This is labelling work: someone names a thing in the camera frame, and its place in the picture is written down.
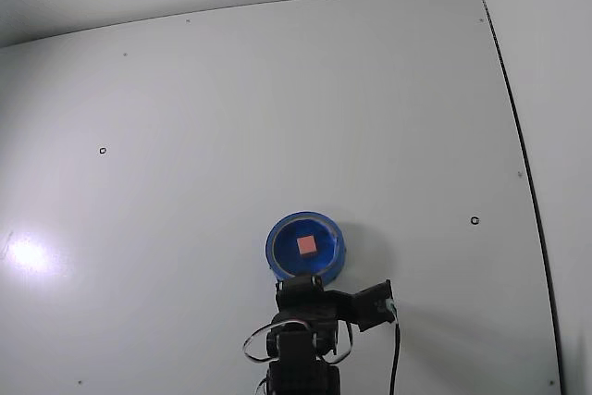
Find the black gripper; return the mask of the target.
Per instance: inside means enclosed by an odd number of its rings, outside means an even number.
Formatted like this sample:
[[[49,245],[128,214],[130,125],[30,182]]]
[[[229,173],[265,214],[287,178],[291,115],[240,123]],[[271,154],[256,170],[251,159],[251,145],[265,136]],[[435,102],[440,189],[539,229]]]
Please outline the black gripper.
[[[275,327],[275,333],[282,329],[304,329],[311,333],[317,354],[339,354],[339,323],[343,322],[349,345],[342,354],[350,354],[353,348],[352,324],[357,322],[353,300],[352,294],[326,290],[317,275],[279,280],[276,283],[278,313],[275,322],[282,322],[282,325]]]

